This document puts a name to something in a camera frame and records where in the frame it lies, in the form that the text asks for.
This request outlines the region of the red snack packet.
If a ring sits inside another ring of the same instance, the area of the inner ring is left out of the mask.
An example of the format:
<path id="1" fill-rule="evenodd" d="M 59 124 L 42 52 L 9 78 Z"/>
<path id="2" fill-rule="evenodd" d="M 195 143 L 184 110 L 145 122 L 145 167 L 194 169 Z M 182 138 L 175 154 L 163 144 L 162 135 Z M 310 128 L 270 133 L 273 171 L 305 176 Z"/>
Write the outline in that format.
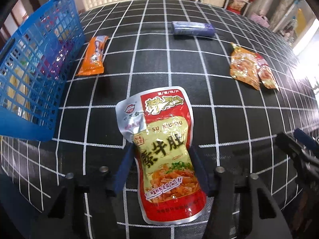
<path id="1" fill-rule="evenodd" d="M 267 61 L 259 53 L 255 53 L 255 58 L 257 62 L 257 74 L 262 84 L 267 89 L 279 90 L 279 86 Z"/>

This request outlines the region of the red yellow snack pouch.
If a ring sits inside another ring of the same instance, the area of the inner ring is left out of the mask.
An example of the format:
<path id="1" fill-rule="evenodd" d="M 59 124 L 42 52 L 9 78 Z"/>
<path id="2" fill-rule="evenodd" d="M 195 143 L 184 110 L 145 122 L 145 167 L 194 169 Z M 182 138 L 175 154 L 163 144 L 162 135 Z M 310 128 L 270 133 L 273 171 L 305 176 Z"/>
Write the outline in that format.
<path id="1" fill-rule="evenodd" d="M 140 92 L 116 105 L 123 137 L 135 145 L 138 200 L 149 224 L 182 224 L 198 218 L 206 194 L 189 149 L 194 117 L 180 86 Z"/>

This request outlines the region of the orange yellow snack packet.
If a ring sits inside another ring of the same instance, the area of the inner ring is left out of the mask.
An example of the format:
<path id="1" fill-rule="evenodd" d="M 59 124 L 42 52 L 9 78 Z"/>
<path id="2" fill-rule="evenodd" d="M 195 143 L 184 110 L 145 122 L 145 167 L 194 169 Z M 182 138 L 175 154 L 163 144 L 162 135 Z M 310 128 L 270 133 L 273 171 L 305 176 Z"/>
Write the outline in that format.
<path id="1" fill-rule="evenodd" d="M 260 90 L 255 54 L 235 43 L 231 43 L 231 45 L 233 48 L 230 60 L 231 77 Z"/>

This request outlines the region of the orange snack bar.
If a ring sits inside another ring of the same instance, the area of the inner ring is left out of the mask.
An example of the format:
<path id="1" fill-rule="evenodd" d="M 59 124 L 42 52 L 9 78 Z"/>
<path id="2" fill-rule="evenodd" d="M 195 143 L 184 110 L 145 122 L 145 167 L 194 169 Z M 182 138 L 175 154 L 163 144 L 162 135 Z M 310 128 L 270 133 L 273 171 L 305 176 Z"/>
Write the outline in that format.
<path id="1" fill-rule="evenodd" d="M 76 76 L 90 76 L 104 72 L 103 51 L 108 38 L 108 36 L 91 38 L 84 60 Z"/>

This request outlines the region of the purple snack bar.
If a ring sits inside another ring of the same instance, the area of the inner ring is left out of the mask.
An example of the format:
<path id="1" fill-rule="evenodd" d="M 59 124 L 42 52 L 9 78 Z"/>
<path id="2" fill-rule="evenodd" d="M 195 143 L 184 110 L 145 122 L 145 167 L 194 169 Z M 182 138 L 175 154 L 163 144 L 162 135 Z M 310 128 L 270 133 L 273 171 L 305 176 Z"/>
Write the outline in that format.
<path id="1" fill-rule="evenodd" d="M 48 69 L 55 79 L 59 79 L 63 67 L 67 64 L 72 47 L 73 44 L 69 40 L 67 40 L 64 44 L 62 44 L 62 41 L 60 40 L 57 48 L 50 47 L 53 52 L 53 56 L 50 58 L 50 65 L 48 66 Z"/>

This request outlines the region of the blue plastic basket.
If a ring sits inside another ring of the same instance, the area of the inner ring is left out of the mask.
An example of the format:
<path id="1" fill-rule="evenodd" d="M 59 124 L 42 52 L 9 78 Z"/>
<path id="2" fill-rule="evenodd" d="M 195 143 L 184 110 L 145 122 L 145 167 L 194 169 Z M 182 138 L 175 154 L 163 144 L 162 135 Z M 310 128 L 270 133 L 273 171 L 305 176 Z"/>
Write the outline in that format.
<path id="1" fill-rule="evenodd" d="M 67 64 L 55 79 L 49 72 L 50 58 L 58 42 L 73 47 Z M 1 50 L 1 135 L 24 140 L 48 141 L 53 137 L 59 103 L 70 67 L 85 41 L 75 0 L 49 0 L 37 9 L 10 37 Z M 6 108 L 9 80 L 16 67 L 29 76 L 26 84 L 30 121 Z"/>

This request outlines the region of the purple blue tissue pack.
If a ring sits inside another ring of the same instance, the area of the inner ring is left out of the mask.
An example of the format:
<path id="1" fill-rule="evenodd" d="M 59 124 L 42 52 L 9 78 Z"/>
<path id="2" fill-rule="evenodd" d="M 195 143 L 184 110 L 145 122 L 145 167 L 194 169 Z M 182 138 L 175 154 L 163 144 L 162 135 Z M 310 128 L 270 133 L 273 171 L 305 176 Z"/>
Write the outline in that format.
<path id="1" fill-rule="evenodd" d="M 215 28 L 210 23 L 172 21 L 174 35 L 213 37 Z"/>

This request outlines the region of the green-sealed cracker pack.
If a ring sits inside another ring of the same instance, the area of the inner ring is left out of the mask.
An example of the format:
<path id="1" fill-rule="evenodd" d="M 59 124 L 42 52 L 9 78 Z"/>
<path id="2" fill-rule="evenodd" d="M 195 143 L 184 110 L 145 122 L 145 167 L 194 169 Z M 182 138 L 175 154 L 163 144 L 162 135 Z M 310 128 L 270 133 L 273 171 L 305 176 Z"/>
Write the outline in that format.
<path id="1" fill-rule="evenodd" d="M 6 108 L 17 114 L 19 117 L 30 121 L 30 113 L 22 108 L 22 106 L 24 106 L 26 109 L 30 110 L 30 102 L 27 100 L 29 90 L 26 86 L 30 79 L 19 66 L 14 69 L 14 73 L 16 75 L 12 75 L 9 82 L 17 90 L 15 91 L 10 86 L 7 88 L 7 95 L 12 100 L 7 100 Z"/>

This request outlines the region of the black white grid tablecloth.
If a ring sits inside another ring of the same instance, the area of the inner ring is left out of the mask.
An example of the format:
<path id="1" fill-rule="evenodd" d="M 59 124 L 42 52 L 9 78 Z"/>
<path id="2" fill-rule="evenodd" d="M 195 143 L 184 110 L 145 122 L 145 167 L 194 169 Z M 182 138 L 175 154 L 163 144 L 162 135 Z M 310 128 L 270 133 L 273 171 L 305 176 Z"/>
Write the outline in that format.
<path id="1" fill-rule="evenodd" d="M 76 56 L 48 141 L 1 135 L 1 238 L 95 238 L 89 174 L 117 166 L 130 143 L 116 105 L 153 88 L 180 86 L 193 111 L 192 144 L 208 173 L 217 166 L 244 179 L 259 176 L 288 222 L 299 219 L 301 187 L 293 161 L 275 144 L 300 128 L 318 136 L 318 104 L 307 67 L 279 36 L 241 15 L 186 0 L 135 0 L 91 9 L 80 17 L 85 41 Z M 174 35 L 172 21 L 210 23 L 213 37 Z M 76 76 L 92 37 L 108 36 L 102 74 Z M 235 43 L 259 53 L 279 90 L 260 90 L 230 75 Z M 201 238 L 213 199 L 182 224 L 149 224 L 138 200 L 134 160 L 112 199 L 117 238 Z"/>

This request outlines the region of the pink tote bag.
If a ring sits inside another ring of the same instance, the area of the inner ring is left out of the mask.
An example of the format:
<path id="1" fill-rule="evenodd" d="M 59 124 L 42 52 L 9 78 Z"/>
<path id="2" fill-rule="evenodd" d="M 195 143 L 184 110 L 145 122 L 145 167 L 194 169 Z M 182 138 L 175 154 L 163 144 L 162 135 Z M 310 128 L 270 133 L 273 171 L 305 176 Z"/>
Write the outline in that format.
<path id="1" fill-rule="evenodd" d="M 256 13 L 252 13 L 250 19 L 255 23 L 262 25 L 265 28 L 269 28 L 270 24 L 268 18 L 264 15 L 258 15 Z"/>

